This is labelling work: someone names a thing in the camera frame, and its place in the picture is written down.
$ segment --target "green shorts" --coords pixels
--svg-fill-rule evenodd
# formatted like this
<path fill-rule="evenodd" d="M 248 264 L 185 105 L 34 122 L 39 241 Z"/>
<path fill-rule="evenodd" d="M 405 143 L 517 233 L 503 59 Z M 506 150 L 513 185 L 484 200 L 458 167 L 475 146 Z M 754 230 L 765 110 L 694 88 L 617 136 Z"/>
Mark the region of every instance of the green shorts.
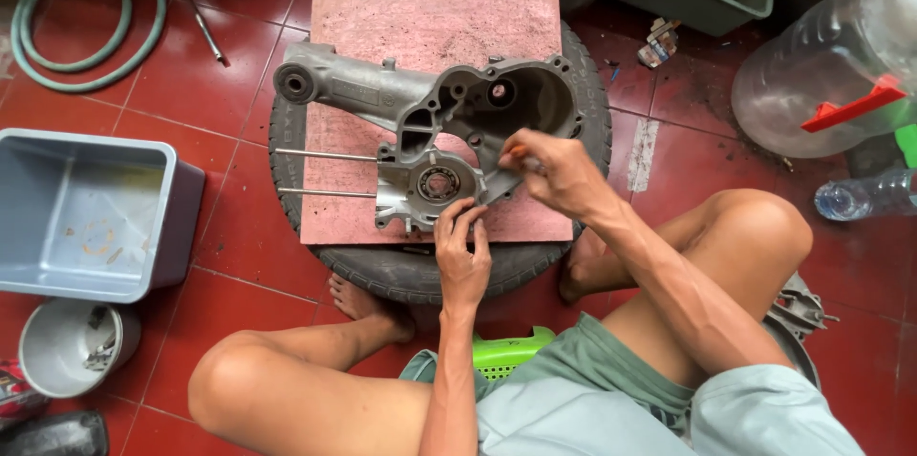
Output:
<path fill-rule="evenodd" d="M 421 350 L 402 371 L 401 379 L 433 382 L 437 355 Z M 576 325 L 560 333 L 529 361 L 512 373 L 488 381 L 475 371 L 475 394 L 480 402 L 508 382 L 530 382 L 547 377 L 609 392 L 627 393 L 666 427 L 681 432 L 684 415 L 694 390 L 671 382 L 625 347 L 602 323 L 586 313 L 579 314 Z"/>

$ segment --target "black tire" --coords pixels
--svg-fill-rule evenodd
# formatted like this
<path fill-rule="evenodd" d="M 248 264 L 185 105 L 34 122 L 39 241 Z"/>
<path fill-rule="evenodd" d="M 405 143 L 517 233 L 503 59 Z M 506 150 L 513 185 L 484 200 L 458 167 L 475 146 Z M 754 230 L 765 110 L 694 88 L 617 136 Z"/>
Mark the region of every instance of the black tire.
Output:
<path fill-rule="evenodd" d="M 577 77 L 577 99 L 586 112 L 579 138 L 602 174 L 608 174 L 612 132 L 608 99 L 595 63 L 570 31 L 561 23 L 563 55 Z M 270 115 L 270 169 L 277 187 L 303 187 L 303 158 L 275 155 L 275 148 L 304 149 L 305 106 L 294 106 L 280 96 L 274 98 Z M 302 199 L 278 194 L 283 212 L 299 232 Z M 573 238 L 582 226 L 574 222 Z M 332 271 L 379 297 L 411 304 L 442 304 L 439 270 L 433 245 L 412 245 L 429 255 L 404 251 L 401 245 L 315 246 L 309 250 Z M 495 297 L 524 285 L 556 263 L 570 248 L 569 242 L 495 243 L 490 247 L 493 266 L 486 297 Z"/>

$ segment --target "garden hose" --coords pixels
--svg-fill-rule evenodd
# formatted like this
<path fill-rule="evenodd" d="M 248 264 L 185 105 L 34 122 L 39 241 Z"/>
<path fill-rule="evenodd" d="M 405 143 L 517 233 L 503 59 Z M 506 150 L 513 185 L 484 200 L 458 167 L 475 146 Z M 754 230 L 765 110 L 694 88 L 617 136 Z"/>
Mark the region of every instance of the garden hose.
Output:
<path fill-rule="evenodd" d="M 140 46 L 139 50 L 137 50 L 137 53 L 134 53 L 124 65 L 101 78 L 85 84 L 63 84 L 61 82 L 55 82 L 35 71 L 35 69 L 29 65 L 29 59 L 26 57 L 27 53 L 29 58 L 36 64 L 59 73 L 77 73 L 93 68 L 117 50 L 117 47 L 120 46 L 121 42 L 124 40 L 125 35 L 128 33 L 128 27 L 130 26 L 132 4 L 130 0 L 121 0 L 121 17 L 118 20 L 117 28 L 115 28 L 115 33 L 112 34 L 111 39 L 108 40 L 102 49 L 79 62 L 58 64 L 52 63 L 42 57 L 35 49 L 35 45 L 32 42 L 32 13 L 35 11 L 35 6 L 38 3 L 39 0 L 19 0 L 16 4 L 16 9 L 13 12 L 13 22 L 10 28 L 13 58 L 16 60 L 23 73 L 29 75 L 32 80 L 35 80 L 45 87 L 63 93 L 86 93 L 100 89 L 124 78 L 142 63 L 147 55 L 153 50 L 153 47 L 156 46 L 156 42 L 160 38 L 162 26 L 166 19 L 166 0 L 156 0 L 156 17 L 153 20 L 153 26 L 149 31 L 149 35 Z"/>

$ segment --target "person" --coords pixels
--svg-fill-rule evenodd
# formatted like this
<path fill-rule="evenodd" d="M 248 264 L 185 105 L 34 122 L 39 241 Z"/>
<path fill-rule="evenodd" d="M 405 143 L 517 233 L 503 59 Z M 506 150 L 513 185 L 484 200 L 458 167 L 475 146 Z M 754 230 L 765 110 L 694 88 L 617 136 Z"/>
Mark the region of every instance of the person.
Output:
<path fill-rule="evenodd" d="M 526 157 L 541 167 L 529 170 Z M 438 355 L 419 354 L 406 379 L 346 373 L 414 327 L 336 275 L 331 294 L 354 321 L 222 340 L 188 384 L 194 420 L 284 456 L 862 454 L 760 324 L 810 250 L 791 204 L 757 190 L 717 192 L 654 231 L 578 140 L 523 129 L 501 165 L 520 170 L 535 199 L 589 227 L 559 286 L 567 302 L 639 293 L 601 320 L 581 314 L 532 360 L 487 383 L 471 366 L 490 274 L 487 208 L 458 201 L 434 226 Z M 430 373 L 432 383 L 420 382 Z"/>

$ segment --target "leg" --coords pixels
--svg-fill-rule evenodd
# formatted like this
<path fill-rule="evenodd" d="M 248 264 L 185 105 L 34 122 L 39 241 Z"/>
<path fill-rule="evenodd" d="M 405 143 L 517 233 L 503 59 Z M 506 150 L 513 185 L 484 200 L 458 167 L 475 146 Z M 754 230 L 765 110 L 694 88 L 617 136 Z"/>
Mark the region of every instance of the leg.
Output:
<path fill-rule="evenodd" d="M 750 189 L 718 192 L 657 232 L 758 320 L 811 248 L 809 226 L 793 205 Z M 571 262 L 563 285 L 563 296 L 577 298 L 634 283 L 616 256 L 605 255 Z M 697 387 L 707 378 L 644 293 L 602 325 L 671 381 Z"/>
<path fill-rule="evenodd" d="M 201 358 L 188 384 L 201 427 L 270 456 L 417 454 L 430 385 L 345 373 L 413 325 L 337 275 L 332 286 L 355 321 L 241 331 Z"/>

